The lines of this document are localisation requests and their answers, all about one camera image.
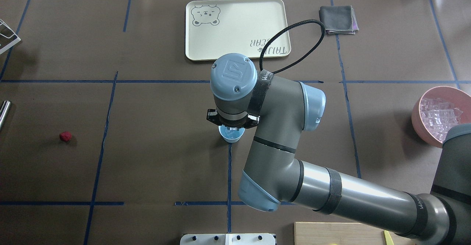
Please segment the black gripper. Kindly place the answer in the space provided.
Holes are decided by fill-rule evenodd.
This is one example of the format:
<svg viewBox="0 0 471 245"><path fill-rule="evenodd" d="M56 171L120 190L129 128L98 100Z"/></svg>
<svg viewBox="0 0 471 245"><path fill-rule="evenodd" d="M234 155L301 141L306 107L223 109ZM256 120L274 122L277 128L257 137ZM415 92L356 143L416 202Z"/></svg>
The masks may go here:
<svg viewBox="0 0 471 245"><path fill-rule="evenodd" d="M247 113L242 113L242 116L234 116L235 119L230 119L229 116L222 116L217 109L208 109L206 119L217 126L226 126L228 128L244 128L250 129L259 124L260 118Z"/></svg>

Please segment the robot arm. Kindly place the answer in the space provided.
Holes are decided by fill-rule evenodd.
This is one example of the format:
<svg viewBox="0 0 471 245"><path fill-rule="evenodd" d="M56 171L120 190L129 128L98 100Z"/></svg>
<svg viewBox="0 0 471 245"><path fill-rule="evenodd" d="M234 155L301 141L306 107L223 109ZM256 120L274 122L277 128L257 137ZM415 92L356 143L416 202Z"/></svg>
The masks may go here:
<svg viewBox="0 0 471 245"><path fill-rule="evenodd" d="M255 127L239 198L273 212L281 202L394 232L418 245L470 244L470 124L449 130L430 193L414 195L299 159L301 133L325 110L322 90L258 71L243 54L224 54L210 70L216 108L207 120Z"/></svg>

